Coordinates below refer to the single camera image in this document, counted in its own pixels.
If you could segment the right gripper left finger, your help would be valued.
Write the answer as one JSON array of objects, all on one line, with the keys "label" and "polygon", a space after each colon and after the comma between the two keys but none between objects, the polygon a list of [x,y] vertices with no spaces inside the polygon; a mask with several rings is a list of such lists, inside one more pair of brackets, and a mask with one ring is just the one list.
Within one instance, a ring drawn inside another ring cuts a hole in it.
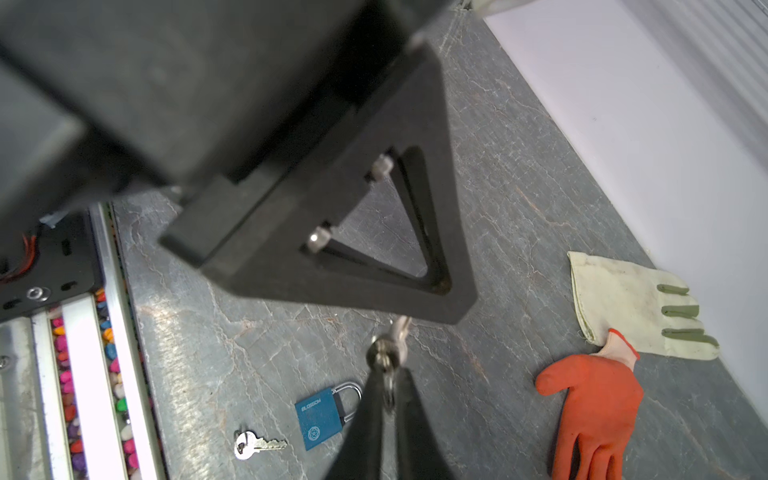
[{"label": "right gripper left finger", "polygon": [[381,473],[384,374],[374,367],[349,431],[326,479],[379,479]]}]

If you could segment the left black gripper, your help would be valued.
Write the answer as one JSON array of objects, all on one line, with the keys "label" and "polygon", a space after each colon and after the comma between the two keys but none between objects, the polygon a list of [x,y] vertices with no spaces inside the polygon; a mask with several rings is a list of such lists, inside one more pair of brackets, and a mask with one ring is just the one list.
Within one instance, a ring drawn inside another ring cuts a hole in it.
[{"label": "left black gripper", "polygon": [[5,1],[1,236],[141,183],[238,169],[328,80],[387,66],[440,1]]}]

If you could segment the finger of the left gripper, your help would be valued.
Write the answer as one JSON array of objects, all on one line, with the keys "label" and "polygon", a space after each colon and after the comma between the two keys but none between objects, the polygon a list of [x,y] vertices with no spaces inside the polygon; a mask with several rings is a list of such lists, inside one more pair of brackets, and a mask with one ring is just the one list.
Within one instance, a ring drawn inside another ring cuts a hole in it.
[{"label": "finger of the left gripper", "polygon": [[159,241],[236,296],[459,322],[478,295],[435,52],[402,54],[358,103],[325,92]]}]

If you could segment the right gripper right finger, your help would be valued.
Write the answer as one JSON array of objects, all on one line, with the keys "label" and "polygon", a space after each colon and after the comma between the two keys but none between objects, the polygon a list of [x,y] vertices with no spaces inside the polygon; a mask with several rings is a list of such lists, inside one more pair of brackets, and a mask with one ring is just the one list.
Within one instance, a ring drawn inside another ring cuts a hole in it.
[{"label": "right gripper right finger", "polygon": [[394,394],[398,478],[455,479],[407,368],[398,370]]}]

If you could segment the brass padlock key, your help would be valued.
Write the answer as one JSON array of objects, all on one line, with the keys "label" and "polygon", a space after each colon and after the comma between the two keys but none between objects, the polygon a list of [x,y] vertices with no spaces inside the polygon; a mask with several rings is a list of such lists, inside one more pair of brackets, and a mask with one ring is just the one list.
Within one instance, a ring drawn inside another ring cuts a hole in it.
[{"label": "brass padlock key", "polygon": [[399,316],[384,333],[373,338],[366,352],[366,361],[372,371],[383,375],[384,408],[392,413],[395,408],[395,377],[408,356],[407,337],[411,327],[410,316]]}]

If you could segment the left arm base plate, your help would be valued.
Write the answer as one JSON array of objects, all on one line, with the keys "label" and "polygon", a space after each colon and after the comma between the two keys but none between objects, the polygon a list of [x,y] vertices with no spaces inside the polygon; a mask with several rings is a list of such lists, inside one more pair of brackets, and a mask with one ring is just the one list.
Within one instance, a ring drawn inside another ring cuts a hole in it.
[{"label": "left arm base plate", "polygon": [[90,214],[41,226],[11,255],[1,255],[1,321],[29,316],[104,284]]}]

